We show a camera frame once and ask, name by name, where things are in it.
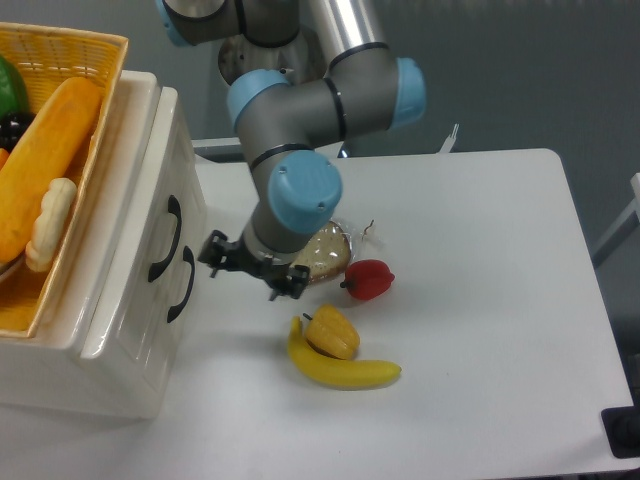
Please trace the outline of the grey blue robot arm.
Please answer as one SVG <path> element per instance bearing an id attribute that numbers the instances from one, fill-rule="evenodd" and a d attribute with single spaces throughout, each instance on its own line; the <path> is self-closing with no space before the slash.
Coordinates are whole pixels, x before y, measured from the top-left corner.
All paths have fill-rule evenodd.
<path id="1" fill-rule="evenodd" d="M 327 68 L 293 84 L 277 69 L 247 68 L 229 87 L 227 110 L 257 194 L 240 238 L 213 231 L 198 259 L 212 272 L 241 271 L 274 297 L 298 298 L 310 271 L 296 257 L 331 219 L 342 195 L 336 167 L 320 148 L 418 121 L 424 75 L 395 57 L 368 1 L 310 5 Z"/>

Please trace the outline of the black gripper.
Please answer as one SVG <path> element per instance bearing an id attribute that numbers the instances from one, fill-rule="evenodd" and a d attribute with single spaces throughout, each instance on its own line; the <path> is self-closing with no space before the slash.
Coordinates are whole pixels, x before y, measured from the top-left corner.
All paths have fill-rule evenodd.
<path id="1" fill-rule="evenodd" d="M 209 277 L 219 271 L 243 272 L 264 281 L 270 288 L 270 301 L 278 297 L 299 299 L 310 282 L 310 268 L 304 265 L 276 265 L 255 257 L 243 239 L 229 242 L 220 230 L 213 230 L 201 246 L 197 261 L 206 265 Z"/>

